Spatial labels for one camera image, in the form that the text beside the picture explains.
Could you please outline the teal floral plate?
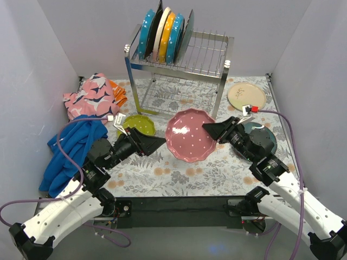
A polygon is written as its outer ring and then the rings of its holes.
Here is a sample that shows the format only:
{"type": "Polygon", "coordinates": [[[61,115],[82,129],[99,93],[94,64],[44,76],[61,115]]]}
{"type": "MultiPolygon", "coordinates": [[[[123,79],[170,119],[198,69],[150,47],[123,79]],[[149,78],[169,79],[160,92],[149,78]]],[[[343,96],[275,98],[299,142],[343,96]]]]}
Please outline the teal floral plate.
{"type": "Polygon", "coordinates": [[[266,131],[269,134],[271,141],[274,143],[274,147],[272,148],[271,152],[274,154],[277,151],[278,144],[277,144],[276,137],[275,137],[274,133],[269,128],[267,128],[265,125],[262,125],[262,124],[259,124],[256,122],[248,122],[248,123],[244,124],[244,128],[245,128],[245,132],[247,134],[249,134],[254,129],[261,129],[261,130],[266,131]]]}

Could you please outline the beige plate with sprig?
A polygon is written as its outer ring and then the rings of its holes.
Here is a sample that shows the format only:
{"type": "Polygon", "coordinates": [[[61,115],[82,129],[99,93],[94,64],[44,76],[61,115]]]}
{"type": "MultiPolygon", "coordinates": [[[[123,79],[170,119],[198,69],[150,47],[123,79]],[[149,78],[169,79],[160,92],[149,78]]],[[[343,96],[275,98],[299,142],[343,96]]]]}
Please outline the beige plate with sprig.
{"type": "Polygon", "coordinates": [[[242,111],[244,105],[263,108],[266,103],[265,92],[260,87],[247,82],[232,85],[227,98],[230,104],[239,111],[242,111]]]}

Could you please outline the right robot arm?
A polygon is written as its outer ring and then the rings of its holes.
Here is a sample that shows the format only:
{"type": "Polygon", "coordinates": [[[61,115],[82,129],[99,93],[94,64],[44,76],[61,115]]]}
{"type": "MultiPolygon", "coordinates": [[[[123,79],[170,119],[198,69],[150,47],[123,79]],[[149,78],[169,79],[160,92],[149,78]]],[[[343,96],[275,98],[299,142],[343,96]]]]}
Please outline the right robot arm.
{"type": "Polygon", "coordinates": [[[250,161],[252,175],[265,185],[245,195],[249,214],[262,213],[297,234],[294,251],[304,242],[317,259],[342,259],[346,255],[346,220],[314,197],[272,153],[274,143],[266,130],[260,127],[246,133],[241,119],[233,116],[202,127],[212,139],[231,144],[250,161]]]}

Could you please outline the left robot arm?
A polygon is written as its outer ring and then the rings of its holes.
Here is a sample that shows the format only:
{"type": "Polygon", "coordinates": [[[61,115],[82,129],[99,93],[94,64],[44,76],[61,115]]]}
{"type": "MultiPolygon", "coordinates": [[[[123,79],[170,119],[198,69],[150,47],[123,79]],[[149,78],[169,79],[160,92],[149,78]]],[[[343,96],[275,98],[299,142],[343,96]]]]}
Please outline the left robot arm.
{"type": "Polygon", "coordinates": [[[81,170],[55,199],[23,224],[15,223],[9,233],[24,259],[48,259],[53,249],[72,231],[97,216],[111,216],[116,199],[104,185],[112,169],[133,154],[149,156],[166,142],[165,138],[127,128],[114,144],[96,140],[81,170]]]}

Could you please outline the pink dotted plate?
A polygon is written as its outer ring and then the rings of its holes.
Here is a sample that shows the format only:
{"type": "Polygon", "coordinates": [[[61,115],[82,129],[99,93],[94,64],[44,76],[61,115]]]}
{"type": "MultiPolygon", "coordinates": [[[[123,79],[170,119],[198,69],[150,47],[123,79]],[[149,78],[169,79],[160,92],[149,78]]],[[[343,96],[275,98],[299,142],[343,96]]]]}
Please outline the pink dotted plate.
{"type": "Polygon", "coordinates": [[[195,163],[205,160],[216,148],[203,124],[215,120],[204,110],[189,108],[177,112],[168,122],[165,130],[169,151],[179,160],[195,163]]]}

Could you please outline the lime green dotted plate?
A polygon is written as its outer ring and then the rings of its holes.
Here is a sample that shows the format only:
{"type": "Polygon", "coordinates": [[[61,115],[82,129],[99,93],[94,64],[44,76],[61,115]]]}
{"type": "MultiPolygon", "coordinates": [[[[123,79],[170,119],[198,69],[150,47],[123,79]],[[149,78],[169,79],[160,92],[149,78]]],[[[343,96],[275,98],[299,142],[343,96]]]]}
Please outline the lime green dotted plate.
{"type": "Polygon", "coordinates": [[[120,127],[122,127],[122,129],[124,130],[126,130],[127,128],[135,128],[142,134],[150,136],[154,136],[156,133],[154,122],[148,116],[139,114],[128,116],[124,119],[124,121],[122,121],[120,125],[114,123],[113,126],[118,130],[118,135],[123,134],[123,132],[120,130],[120,127]]]}

